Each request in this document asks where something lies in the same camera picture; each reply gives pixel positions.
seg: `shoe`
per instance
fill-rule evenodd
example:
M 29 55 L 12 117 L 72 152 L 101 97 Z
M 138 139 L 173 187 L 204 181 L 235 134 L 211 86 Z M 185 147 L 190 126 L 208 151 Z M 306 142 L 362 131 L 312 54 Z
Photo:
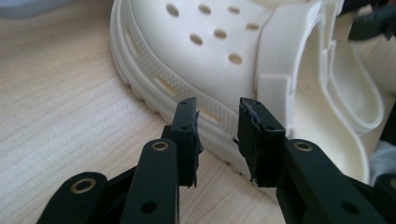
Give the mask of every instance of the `shoe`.
M 247 0 L 116 0 L 112 53 L 122 80 L 166 122 L 178 101 L 195 96 L 204 147 L 246 178 L 233 142 L 240 97 L 261 101 L 288 138 L 317 144 L 345 175 L 367 183 L 365 149 L 329 91 L 341 2 L 271 9 Z

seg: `wooden table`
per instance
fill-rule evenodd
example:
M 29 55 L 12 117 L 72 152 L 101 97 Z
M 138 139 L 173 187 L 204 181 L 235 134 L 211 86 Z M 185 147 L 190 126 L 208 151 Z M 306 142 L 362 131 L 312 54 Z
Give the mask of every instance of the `wooden table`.
M 111 0 L 0 20 L 0 223 L 34 223 L 72 175 L 135 166 L 164 122 L 124 85 L 109 46 Z M 283 223 L 277 203 L 209 152 L 181 223 Z

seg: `black mechanical part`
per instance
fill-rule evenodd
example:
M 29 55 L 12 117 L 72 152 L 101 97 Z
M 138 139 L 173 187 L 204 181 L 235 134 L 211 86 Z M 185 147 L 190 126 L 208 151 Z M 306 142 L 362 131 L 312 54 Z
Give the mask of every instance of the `black mechanical part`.
M 143 147 L 120 223 L 178 223 L 177 146 L 173 141 L 162 138 Z
M 381 140 L 396 146 L 396 104 L 393 105 L 390 115 L 381 134 Z
M 367 40 L 384 35 L 390 40 L 396 35 L 396 3 L 379 7 L 368 15 L 357 17 L 352 23 L 350 40 Z
M 69 178 L 37 223 L 178 223 L 179 180 L 196 185 L 203 149 L 195 108 L 195 98 L 180 102 L 174 124 L 144 146 L 136 167 L 109 181 L 98 173 Z
M 178 183 L 180 186 L 196 187 L 196 171 L 199 166 L 198 156 L 203 151 L 198 135 L 198 115 L 196 98 L 189 98 L 177 104 L 172 125 L 163 129 L 162 138 L 168 138 L 177 144 Z
M 69 178 L 52 196 L 37 223 L 97 222 L 99 203 L 106 187 L 106 177 L 98 173 L 82 173 Z
M 389 0 L 345 0 L 340 15 L 359 10 L 361 7 L 372 6 L 373 8 L 384 6 Z
M 285 129 L 255 100 L 241 98 L 239 105 L 239 151 L 247 161 L 251 180 L 259 187 L 276 187 Z
M 259 102 L 241 98 L 239 116 L 239 150 L 256 182 L 276 183 L 287 223 L 395 223 L 396 175 L 380 176 L 374 187 L 365 185 L 343 175 L 317 145 L 285 138 Z M 267 126 L 279 133 L 270 137 Z
M 288 223 L 386 223 L 317 145 L 289 140 L 282 161 L 276 196 Z

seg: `shoe strap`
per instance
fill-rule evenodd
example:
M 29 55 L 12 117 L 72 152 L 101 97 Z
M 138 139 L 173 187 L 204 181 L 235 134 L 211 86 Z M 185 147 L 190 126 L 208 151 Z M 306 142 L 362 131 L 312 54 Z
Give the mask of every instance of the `shoe strap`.
M 319 85 L 324 86 L 329 78 L 333 58 L 334 18 L 341 9 L 340 0 L 280 6 L 262 30 L 255 80 L 257 100 L 275 115 L 287 134 L 293 126 L 294 93 L 305 42 L 313 27 L 318 22 L 323 22 L 324 61 L 315 66 L 324 66 L 321 70 L 323 73 L 318 74 L 321 76 Z

